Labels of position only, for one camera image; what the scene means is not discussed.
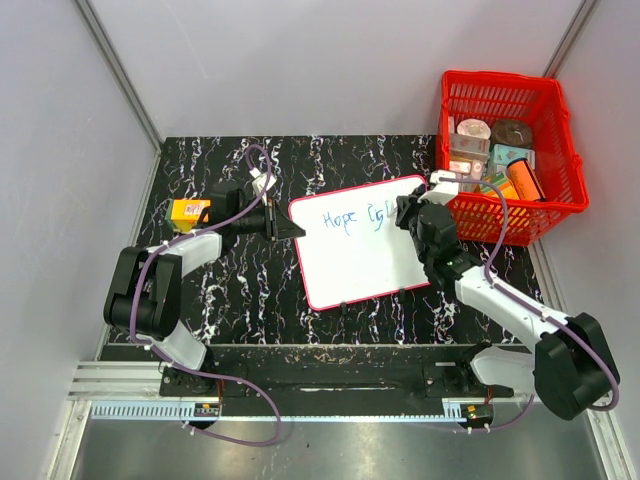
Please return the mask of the pink framed whiteboard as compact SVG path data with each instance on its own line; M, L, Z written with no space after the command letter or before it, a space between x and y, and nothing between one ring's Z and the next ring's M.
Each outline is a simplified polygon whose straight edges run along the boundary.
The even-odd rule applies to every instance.
M410 234L396 227L396 198L425 184L419 175L301 197L289 205L306 235L295 240L314 311L429 284Z

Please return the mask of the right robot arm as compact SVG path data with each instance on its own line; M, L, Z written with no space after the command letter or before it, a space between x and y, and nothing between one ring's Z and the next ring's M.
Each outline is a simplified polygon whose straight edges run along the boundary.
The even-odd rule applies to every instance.
M459 366L456 387L468 396L499 385L538 397L549 411L572 420L585 410L611 411L620 401L620 374L599 321L570 316L515 289L461 247L447 204L458 181L437 174L396 200L396 226L409 233L429 281L512 333L526 353L480 347Z

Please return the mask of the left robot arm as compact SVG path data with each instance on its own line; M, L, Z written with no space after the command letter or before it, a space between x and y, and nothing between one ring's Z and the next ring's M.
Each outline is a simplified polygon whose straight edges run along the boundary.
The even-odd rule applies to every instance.
M150 348L172 377L195 395L225 384L250 388L238 377L215 371L213 352L197 340L180 319L183 279L224 257L241 235L259 234L276 242L298 239L306 231L282 212L265 190L249 200L242 188L222 184L207 199L174 200L189 225L156 247L126 247L118 257L103 318L129 334L130 341Z

